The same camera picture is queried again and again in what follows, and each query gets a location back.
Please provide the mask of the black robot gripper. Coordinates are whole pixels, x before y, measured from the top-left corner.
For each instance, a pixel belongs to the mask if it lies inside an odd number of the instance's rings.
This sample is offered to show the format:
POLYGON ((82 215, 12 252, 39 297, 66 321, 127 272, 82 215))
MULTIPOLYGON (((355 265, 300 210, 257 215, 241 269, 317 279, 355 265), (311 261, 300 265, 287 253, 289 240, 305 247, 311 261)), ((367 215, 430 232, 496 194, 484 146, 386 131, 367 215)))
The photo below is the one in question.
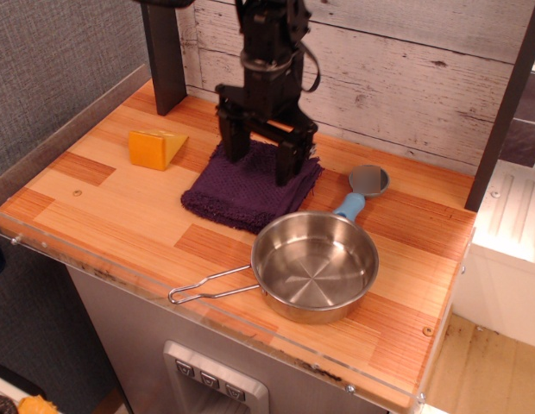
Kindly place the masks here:
POLYGON ((249 153, 251 134, 278 144, 275 180, 284 186, 309 159, 317 124, 299 107, 303 60, 282 67, 244 67, 244 85, 216 86, 217 115, 223 149, 236 163, 249 153))

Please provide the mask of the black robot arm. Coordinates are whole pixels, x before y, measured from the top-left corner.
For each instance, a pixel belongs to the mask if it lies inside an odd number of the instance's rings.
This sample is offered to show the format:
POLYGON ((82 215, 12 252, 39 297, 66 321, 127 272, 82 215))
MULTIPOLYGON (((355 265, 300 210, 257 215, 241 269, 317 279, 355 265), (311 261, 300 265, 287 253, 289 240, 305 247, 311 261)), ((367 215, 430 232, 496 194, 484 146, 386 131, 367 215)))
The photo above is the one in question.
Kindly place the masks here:
POLYGON ((318 130, 299 107, 304 60, 313 55, 303 42, 311 13, 302 1, 238 1, 236 11, 244 84, 216 88, 223 148, 237 162, 253 133, 277 143, 275 179, 283 186, 309 158, 318 130))

